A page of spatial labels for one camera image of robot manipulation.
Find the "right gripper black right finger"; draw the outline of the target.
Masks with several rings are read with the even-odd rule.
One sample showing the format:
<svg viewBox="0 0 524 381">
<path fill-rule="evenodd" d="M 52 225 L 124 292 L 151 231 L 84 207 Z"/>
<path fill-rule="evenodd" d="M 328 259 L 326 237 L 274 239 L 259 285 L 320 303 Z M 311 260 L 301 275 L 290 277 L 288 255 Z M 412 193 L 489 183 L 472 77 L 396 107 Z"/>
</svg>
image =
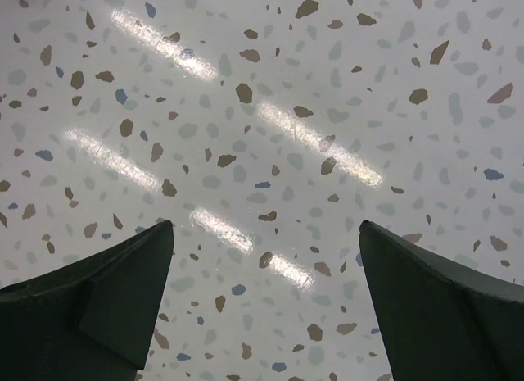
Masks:
<svg viewBox="0 0 524 381">
<path fill-rule="evenodd" d="M 365 220 L 364 273 L 395 380 L 521 380 L 523 287 Z"/>
</svg>

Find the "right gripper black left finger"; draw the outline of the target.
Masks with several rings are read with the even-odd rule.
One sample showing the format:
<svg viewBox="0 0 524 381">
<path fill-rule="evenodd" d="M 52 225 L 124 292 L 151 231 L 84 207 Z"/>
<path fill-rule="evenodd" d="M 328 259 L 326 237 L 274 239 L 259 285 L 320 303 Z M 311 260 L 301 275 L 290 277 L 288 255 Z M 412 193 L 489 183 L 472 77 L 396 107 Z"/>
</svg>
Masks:
<svg viewBox="0 0 524 381">
<path fill-rule="evenodd" d="M 3 380 L 134 380 L 155 331 L 174 248 L 165 220 L 1 290 Z"/>
</svg>

